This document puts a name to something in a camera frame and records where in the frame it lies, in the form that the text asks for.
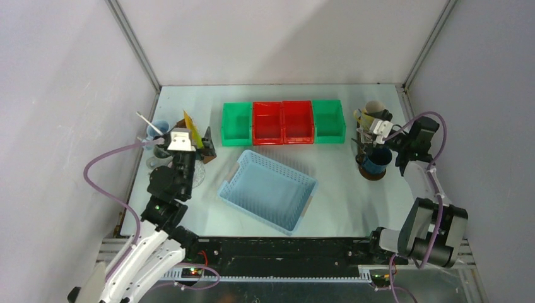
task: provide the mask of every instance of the light blue basket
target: light blue basket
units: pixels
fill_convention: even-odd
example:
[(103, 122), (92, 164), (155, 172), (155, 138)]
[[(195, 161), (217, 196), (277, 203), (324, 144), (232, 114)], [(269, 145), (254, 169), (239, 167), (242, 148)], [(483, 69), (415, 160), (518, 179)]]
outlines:
[(292, 235), (317, 184), (316, 179), (302, 172), (246, 150), (223, 181), (218, 196), (230, 206)]

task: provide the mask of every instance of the plastic storage bin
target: plastic storage bin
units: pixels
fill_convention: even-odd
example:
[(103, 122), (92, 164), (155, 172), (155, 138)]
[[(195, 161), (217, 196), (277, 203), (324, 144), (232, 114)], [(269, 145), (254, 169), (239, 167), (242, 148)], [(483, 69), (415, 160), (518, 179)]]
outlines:
[(282, 145), (282, 125), (281, 102), (253, 102), (253, 145)]
[(315, 142), (344, 143), (346, 123), (340, 100), (313, 100)]
[(246, 150), (223, 181), (218, 196), (230, 206), (292, 235), (317, 185), (312, 177)]
[(252, 103), (223, 104), (221, 142), (223, 146), (252, 145)]
[(314, 136), (311, 101), (283, 101), (284, 144), (312, 144)]

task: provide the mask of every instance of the wire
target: wire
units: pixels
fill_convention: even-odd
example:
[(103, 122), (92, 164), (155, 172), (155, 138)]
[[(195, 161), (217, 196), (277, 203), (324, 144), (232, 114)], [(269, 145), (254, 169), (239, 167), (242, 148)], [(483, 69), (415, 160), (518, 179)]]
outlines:
[(427, 261), (429, 260), (429, 257), (431, 256), (431, 251), (433, 250), (433, 246), (435, 245), (435, 241), (437, 240), (437, 235), (438, 235), (438, 230), (440, 229), (440, 224), (442, 223), (442, 213), (444, 211), (444, 202), (442, 201), (442, 196), (440, 195), (441, 193), (438, 190), (438, 185), (435, 182), (435, 179), (433, 178), (433, 174), (430, 172), (430, 170), (433, 167), (433, 165), (435, 164), (435, 162), (438, 160), (438, 158), (441, 156), (442, 152), (444, 151), (444, 147), (446, 146), (446, 138), (447, 138), (447, 135), (448, 135), (446, 122), (444, 121), (444, 118), (440, 114), (438, 114), (437, 112), (432, 112), (432, 111), (422, 112), (421, 114), (419, 114), (419, 115), (415, 116), (414, 118), (412, 118), (404, 126), (402, 126), (395, 133), (391, 134), (390, 136), (386, 137), (386, 139), (385, 139), (385, 141), (388, 141), (388, 140), (392, 139), (393, 137), (399, 135), (403, 131), (403, 129), (406, 129), (409, 125), (412, 125), (412, 123), (414, 123), (415, 120), (417, 120), (417, 119), (419, 119), (419, 118), (421, 118), (423, 116), (427, 116), (427, 115), (435, 116), (440, 120), (440, 122), (442, 123), (442, 129), (443, 129), (442, 132), (443, 132), (444, 135), (442, 136), (442, 144), (440, 145), (440, 148), (438, 149), (437, 155), (435, 155), (435, 157), (427, 165), (427, 171), (428, 171), (427, 172), (427, 176), (431, 180), (431, 184), (432, 184), (432, 186), (433, 186), (433, 188), (435, 190), (435, 194), (437, 195), (438, 212), (437, 212), (437, 221), (435, 222), (435, 227), (433, 228), (433, 232), (431, 233), (431, 238), (429, 239), (429, 245), (427, 246), (427, 250), (425, 251), (425, 255), (423, 256), (420, 264), (415, 263), (416, 267), (418, 267), (419, 269), (423, 269), (425, 267), (425, 265), (427, 264)]
[(396, 256), (397, 256), (397, 254), (393, 254), (390, 257), (390, 261), (388, 262), (388, 272), (389, 272), (391, 278), (390, 278), (390, 287), (387, 287), (387, 288), (389, 288), (392, 291), (392, 295), (394, 296), (394, 300), (396, 301), (396, 303), (399, 303), (399, 300), (398, 300), (397, 294), (396, 294), (396, 290), (401, 290), (403, 292), (406, 292), (412, 298), (414, 303), (418, 303), (418, 300), (416, 300), (416, 297), (408, 289), (403, 288), (403, 287), (399, 287), (399, 286), (394, 286), (394, 275), (392, 274), (392, 265), (394, 264), (394, 258)]
[(206, 252), (205, 251), (200, 251), (200, 252), (198, 252), (198, 254), (202, 254), (204, 256), (204, 265), (208, 266), (208, 257), (206, 256)]
[(101, 193), (104, 196), (114, 200), (115, 202), (117, 202), (118, 204), (120, 204), (121, 206), (126, 208), (128, 211), (130, 211), (130, 213), (134, 217), (134, 220), (136, 221), (136, 233), (134, 235), (134, 239), (132, 240), (132, 243), (128, 246), (128, 248), (124, 251), (124, 254), (119, 258), (119, 260), (115, 263), (115, 265), (113, 265), (113, 267), (110, 269), (110, 271), (106, 274), (106, 282), (115, 273), (115, 271), (117, 271), (117, 269), (119, 268), (121, 263), (124, 261), (126, 256), (132, 251), (132, 246), (134, 246), (136, 243), (138, 243), (139, 233), (141, 232), (141, 222), (139, 221), (139, 217), (136, 214), (136, 212), (125, 201), (123, 201), (120, 198), (114, 196), (113, 194), (108, 193), (107, 191), (102, 189), (100, 186), (96, 185), (91, 179), (89, 179), (89, 176), (88, 176), (89, 169), (91, 168), (91, 166), (93, 166), (98, 161), (101, 161), (102, 159), (104, 159), (106, 157), (109, 157), (111, 155), (115, 155), (116, 153), (124, 152), (126, 150), (130, 150), (130, 149), (136, 148), (136, 147), (161, 144), (162, 140), (163, 139), (157, 139), (157, 140), (148, 141), (148, 142), (140, 142), (140, 141), (138, 141), (138, 142), (136, 142), (134, 144), (123, 146), (121, 148), (117, 148), (117, 149), (112, 150), (112, 151), (108, 151), (107, 153), (103, 153), (102, 155), (98, 156), (97, 158), (94, 158), (93, 160), (89, 161), (89, 163), (87, 163), (87, 165), (84, 168), (83, 175), (84, 175), (85, 181), (91, 187), (96, 189), (99, 193)]
[(148, 292), (151, 292), (154, 289), (157, 289), (157, 288), (160, 288), (160, 287), (167, 287), (167, 286), (175, 286), (175, 287), (180, 286), (180, 288), (182, 288), (182, 289), (191, 289), (191, 290), (205, 290), (205, 289), (209, 289), (209, 288), (212, 288), (212, 287), (216, 286), (221, 281), (221, 275), (215, 269), (213, 269), (211, 267), (203, 266), (203, 265), (199, 265), (199, 264), (192, 264), (192, 263), (179, 263), (179, 264), (177, 264), (177, 266), (196, 267), (196, 268), (202, 268), (204, 270), (211, 271), (214, 275), (216, 275), (216, 281), (214, 283), (212, 283), (212, 284), (210, 284), (208, 286), (204, 286), (204, 287), (187, 286), (187, 285), (184, 285), (184, 284), (180, 284), (177, 281), (166, 282), (166, 283), (161, 283), (161, 284), (153, 286), (151, 289), (148, 290)]

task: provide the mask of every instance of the white table surface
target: white table surface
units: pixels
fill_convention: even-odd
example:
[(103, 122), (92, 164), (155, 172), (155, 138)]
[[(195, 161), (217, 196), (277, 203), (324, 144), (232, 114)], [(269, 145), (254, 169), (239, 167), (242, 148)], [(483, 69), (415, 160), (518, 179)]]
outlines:
[[(226, 205), (217, 190), (244, 147), (221, 145), (221, 114), (225, 102), (280, 100), (340, 99), (346, 121), (344, 144), (286, 146), (251, 146), (275, 160), (308, 172), (319, 181), (314, 198), (294, 237), (363, 237), (378, 226), (400, 229), (413, 204), (410, 188), (394, 166), (396, 154), (380, 181), (364, 179), (355, 165), (356, 121), (353, 111), (366, 102), (380, 100), (394, 115), (393, 122), (405, 119), (396, 87), (381, 85), (230, 85), (230, 86), (165, 86), (156, 106), (154, 120), (173, 125), (184, 118), (185, 110), (204, 134), (211, 126), (217, 158), (205, 165), (203, 183), (193, 189), (192, 199), (181, 225), (204, 236), (285, 237)], [(152, 151), (144, 151), (129, 204), (140, 215), (150, 194), (150, 170), (145, 161)], [(121, 234), (135, 231), (132, 215), (127, 213)]]

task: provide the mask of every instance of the red bin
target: red bin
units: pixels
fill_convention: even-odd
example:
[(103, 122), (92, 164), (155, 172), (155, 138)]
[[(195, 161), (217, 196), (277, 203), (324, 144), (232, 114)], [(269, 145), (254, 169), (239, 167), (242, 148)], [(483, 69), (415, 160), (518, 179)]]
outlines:
[(311, 101), (283, 101), (283, 142), (314, 143), (314, 113)]
[(252, 144), (283, 144), (283, 120), (281, 102), (253, 102)]

